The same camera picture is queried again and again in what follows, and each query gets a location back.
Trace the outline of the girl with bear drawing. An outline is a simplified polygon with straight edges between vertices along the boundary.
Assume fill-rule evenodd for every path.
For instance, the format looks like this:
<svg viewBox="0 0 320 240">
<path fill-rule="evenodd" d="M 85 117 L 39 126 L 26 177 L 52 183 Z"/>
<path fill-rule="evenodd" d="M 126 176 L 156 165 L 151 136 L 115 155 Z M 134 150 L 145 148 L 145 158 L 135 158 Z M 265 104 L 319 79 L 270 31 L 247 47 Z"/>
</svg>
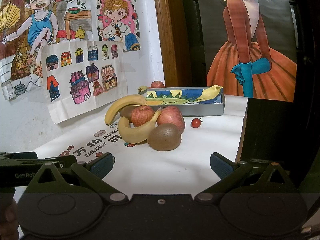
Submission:
<svg viewBox="0 0 320 240">
<path fill-rule="evenodd" d="M 123 44 L 124 51 L 140 50 L 136 0 L 97 0 L 98 37 Z"/>
</svg>

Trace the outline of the background red apple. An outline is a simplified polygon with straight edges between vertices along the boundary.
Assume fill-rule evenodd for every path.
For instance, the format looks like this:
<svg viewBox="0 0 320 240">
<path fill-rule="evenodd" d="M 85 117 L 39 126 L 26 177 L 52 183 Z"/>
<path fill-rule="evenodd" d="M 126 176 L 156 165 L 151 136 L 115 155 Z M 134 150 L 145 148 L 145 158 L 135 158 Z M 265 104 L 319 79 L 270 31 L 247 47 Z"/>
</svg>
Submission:
<svg viewBox="0 0 320 240">
<path fill-rule="evenodd" d="M 165 85 L 162 81 L 153 81 L 150 85 L 151 88 L 164 88 Z"/>
</svg>

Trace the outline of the background yellow-green fruit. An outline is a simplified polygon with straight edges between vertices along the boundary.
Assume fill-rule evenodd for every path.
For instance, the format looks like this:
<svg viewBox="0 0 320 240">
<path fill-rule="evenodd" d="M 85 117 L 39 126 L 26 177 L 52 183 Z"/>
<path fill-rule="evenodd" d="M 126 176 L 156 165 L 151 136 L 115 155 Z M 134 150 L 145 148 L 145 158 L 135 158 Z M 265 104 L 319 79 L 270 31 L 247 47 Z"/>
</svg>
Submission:
<svg viewBox="0 0 320 240">
<path fill-rule="evenodd" d="M 141 93 L 142 91 L 145 91 L 145 90 L 147 90 L 147 89 L 149 89 L 148 86 L 140 86 L 140 87 L 138 88 L 138 92 Z"/>
</svg>

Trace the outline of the brown kiwi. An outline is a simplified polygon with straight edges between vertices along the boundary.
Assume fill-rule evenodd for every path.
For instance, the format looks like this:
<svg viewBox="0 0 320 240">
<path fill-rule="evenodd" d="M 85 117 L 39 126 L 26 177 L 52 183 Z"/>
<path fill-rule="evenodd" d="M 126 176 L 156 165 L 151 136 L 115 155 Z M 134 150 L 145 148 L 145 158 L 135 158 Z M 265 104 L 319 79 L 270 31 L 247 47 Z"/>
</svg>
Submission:
<svg viewBox="0 0 320 240">
<path fill-rule="evenodd" d="M 132 122 L 131 121 L 131 113 L 137 107 L 138 107 L 138 105 L 125 106 L 120 110 L 119 114 L 121 117 L 126 117 L 129 120 L 129 123 L 131 123 Z"/>
<path fill-rule="evenodd" d="M 162 124 L 151 131 L 147 142 L 157 151 L 170 151 L 177 148 L 182 141 L 181 134 L 174 124 Z"/>
</svg>

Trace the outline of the red cherry tomato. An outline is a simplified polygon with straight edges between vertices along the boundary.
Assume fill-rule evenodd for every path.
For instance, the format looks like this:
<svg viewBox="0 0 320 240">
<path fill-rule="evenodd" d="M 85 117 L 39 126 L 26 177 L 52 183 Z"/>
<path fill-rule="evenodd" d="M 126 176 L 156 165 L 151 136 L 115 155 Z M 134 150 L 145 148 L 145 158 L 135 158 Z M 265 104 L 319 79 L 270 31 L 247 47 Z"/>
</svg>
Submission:
<svg viewBox="0 0 320 240">
<path fill-rule="evenodd" d="M 192 128 L 199 128 L 202 124 L 202 119 L 201 118 L 194 118 L 191 121 L 191 127 Z"/>
</svg>

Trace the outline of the boy with fan drawing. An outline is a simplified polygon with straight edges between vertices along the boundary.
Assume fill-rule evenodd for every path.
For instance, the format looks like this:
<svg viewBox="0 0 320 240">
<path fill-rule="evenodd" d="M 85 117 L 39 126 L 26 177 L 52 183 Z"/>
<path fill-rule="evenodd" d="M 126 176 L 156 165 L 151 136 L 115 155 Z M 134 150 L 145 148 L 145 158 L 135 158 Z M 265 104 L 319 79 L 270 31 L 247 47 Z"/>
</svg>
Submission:
<svg viewBox="0 0 320 240">
<path fill-rule="evenodd" d="M 91 0 L 1 0 L 5 100 L 42 86 L 44 46 L 92 38 Z"/>
</svg>

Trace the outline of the houses drawing paper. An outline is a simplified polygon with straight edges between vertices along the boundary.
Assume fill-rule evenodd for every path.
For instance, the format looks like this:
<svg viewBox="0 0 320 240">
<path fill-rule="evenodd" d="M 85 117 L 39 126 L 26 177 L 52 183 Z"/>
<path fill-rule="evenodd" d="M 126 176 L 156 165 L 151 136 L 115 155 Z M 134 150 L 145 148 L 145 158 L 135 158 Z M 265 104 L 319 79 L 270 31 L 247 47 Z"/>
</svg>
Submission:
<svg viewBox="0 0 320 240">
<path fill-rule="evenodd" d="M 48 45 L 42 49 L 41 63 L 47 106 L 55 124 L 127 95 L 121 42 Z"/>
</svg>

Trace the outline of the brown wooden frame post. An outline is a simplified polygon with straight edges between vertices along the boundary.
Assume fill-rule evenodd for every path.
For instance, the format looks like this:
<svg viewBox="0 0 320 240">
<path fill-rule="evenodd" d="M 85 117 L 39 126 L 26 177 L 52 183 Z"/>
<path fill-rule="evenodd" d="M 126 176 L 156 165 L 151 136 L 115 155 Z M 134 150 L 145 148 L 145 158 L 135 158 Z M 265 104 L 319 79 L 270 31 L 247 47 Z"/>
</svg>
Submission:
<svg viewBox="0 0 320 240">
<path fill-rule="evenodd" d="M 191 84 L 191 63 L 182 0 L 155 0 L 163 72 L 167 87 Z"/>
</svg>

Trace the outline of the lady in orange dress poster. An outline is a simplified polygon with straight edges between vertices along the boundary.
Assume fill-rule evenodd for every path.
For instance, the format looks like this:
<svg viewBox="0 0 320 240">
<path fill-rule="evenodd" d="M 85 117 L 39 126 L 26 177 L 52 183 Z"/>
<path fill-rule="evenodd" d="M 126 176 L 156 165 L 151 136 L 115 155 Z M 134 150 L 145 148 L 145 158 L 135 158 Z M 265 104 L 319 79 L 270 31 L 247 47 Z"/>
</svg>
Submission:
<svg viewBox="0 0 320 240">
<path fill-rule="evenodd" d="M 198 0 L 207 85 L 228 95 L 293 101 L 296 37 L 289 0 Z"/>
</svg>

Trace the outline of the grey cardboard tray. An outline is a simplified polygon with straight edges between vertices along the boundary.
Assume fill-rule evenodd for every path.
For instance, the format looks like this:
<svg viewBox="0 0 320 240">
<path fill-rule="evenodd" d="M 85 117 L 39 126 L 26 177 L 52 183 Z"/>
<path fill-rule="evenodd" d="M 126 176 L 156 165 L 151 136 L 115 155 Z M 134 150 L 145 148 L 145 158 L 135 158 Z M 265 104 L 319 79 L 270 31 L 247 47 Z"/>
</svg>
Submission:
<svg viewBox="0 0 320 240">
<path fill-rule="evenodd" d="M 179 88 L 205 88 L 205 87 L 168 87 L 161 89 L 179 89 Z M 149 88 L 142 91 L 140 95 L 144 96 L 144 92 L 148 90 L 158 90 L 160 88 Z M 151 106 L 153 109 L 167 106 Z M 219 116 L 223 115 L 225 109 L 225 96 L 222 94 L 221 103 L 201 104 L 201 105 L 178 105 L 177 107 L 183 116 Z"/>
</svg>

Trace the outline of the yellow banana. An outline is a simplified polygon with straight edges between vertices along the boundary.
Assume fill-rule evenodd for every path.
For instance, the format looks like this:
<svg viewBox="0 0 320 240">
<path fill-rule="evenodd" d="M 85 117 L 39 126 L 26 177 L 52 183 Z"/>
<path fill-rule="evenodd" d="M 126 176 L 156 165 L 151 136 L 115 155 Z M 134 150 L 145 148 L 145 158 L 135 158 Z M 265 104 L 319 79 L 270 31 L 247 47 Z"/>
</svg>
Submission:
<svg viewBox="0 0 320 240">
<path fill-rule="evenodd" d="M 104 118 L 105 124 L 112 124 L 114 118 L 119 113 L 119 111 L 128 105 L 146 105 L 146 99 L 139 94 L 127 95 L 122 98 L 119 98 L 107 110 Z"/>
<path fill-rule="evenodd" d="M 148 139 L 149 134 L 156 127 L 156 122 L 161 110 L 155 111 L 150 121 L 145 124 L 131 128 L 128 118 L 121 117 L 118 122 L 118 132 L 122 139 L 129 144 L 138 144 Z"/>
</svg>

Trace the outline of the colourful drawing tray liner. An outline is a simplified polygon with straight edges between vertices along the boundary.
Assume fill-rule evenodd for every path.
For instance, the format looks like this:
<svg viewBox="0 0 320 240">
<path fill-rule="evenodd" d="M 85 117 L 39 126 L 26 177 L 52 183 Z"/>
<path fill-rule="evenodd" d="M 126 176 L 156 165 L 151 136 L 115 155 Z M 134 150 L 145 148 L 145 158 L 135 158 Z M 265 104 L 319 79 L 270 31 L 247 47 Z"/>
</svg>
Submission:
<svg viewBox="0 0 320 240">
<path fill-rule="evenodd" d="M 150 106 L 178 106 L 221 103 L 223 87 L 158 89 L 144 92 Z"/>
</svg>

